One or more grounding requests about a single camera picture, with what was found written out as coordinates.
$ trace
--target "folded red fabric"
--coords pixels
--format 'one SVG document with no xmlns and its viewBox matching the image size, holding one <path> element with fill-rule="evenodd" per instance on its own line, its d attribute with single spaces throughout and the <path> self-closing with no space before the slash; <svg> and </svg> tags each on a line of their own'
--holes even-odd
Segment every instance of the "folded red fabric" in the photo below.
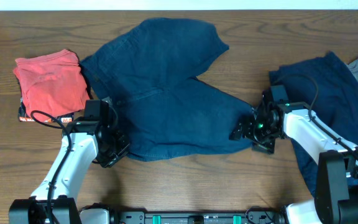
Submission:
<svg viewBox="0 0 358 224">
<path fill-rule="evenodd" d="M 89 99 L 77 56 L 69 51 L 36 58 L 17 58 L 13 70 L 19 80 L 28 115 L 33 110 L 54 117 L 82 110 Z M 42 114 L 35 118 L 46 121 Z"/>
</svg>

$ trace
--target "folded blue fabric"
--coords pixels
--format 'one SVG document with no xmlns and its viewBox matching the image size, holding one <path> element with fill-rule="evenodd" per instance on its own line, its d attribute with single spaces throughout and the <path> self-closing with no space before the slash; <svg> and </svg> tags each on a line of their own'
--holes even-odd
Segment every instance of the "folded blue fabric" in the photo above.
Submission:
<svg viewBox="0 0 358 224">
<path fill-rule="evenodd" d="M 313 110 L 335 132 L 358 145 L 358 82 L 347 66 L 330 52 L 325 57 L 282 66 L 278 71 L 269 73 L 270 82 L 289 74 L 309 75 L 317 81 L 319 96 Z M 303 77 L 288 77 L 278 84 L 285 86 L 292 102 L 310 104 L 316 93 L 313 84 Z M 317 164 L 296 141 L 292 143 L 299 169 L 314 196 Z"/>
<path fill-rule="evenodd" d="M 225 154 L 250 146 L 229 135 L 251 106 L 197 76 L 228 49 L 207 22 L 148 19 L 80 64 L 98 98 L 114 103 L 129 157 Z"/>
</svg>

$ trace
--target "wood grain surface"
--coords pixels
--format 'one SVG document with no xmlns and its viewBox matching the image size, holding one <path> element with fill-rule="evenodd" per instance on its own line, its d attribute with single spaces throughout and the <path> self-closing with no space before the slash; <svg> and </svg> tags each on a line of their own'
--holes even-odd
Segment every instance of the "wood grain surface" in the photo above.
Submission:
<svg viewBox="0 0 358 224">
<path fill-rule="evenodd" d="M 344 62 L 358 57 L 358 11 L 81 11 L 0 12 L 0 223 L 16 198 L 27 198 L 47 174 L 61 133 L 20 123 L 15 58 L 70 49 L 80 59 L 151 17 L 186 17 L 216 25 L 230 45 L 201 80 L 253 105 L 280 65 L 334 51 Z M 249 149 L 220 156 L 187 156 L 111 169 L 92 164 L 78 206 L 94 202 L 150 211 L 246 210 L 311 198 L 289 141 L 272 156 Z"/>
</svg>

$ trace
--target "white background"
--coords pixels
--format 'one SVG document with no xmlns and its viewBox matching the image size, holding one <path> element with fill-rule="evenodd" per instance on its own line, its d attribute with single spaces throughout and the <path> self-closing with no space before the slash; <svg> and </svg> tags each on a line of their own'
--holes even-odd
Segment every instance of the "white background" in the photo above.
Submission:
<svg viewBox="0 0 358 224">
<path fill-rule="evenodd" d="M 358 9 L 358 0 L 0 0 L 0 11 L 218 9 Z"/>
</svg>

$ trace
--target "green strip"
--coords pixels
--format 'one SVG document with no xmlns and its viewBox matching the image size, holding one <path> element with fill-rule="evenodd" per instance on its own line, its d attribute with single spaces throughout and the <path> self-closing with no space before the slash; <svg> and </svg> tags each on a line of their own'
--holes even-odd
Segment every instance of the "green strip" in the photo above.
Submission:
<svg viewBox="0 0 358 224">
<path fill-rule="evenodd" d="M 241 216 L 233 215 L 233 224 L 241 224 Z"/>
<path fill-rule="evenodd" d="M 161 216 L 154 215 L 153 216 L 153 224 L 161 224 Z"/>
</svg>

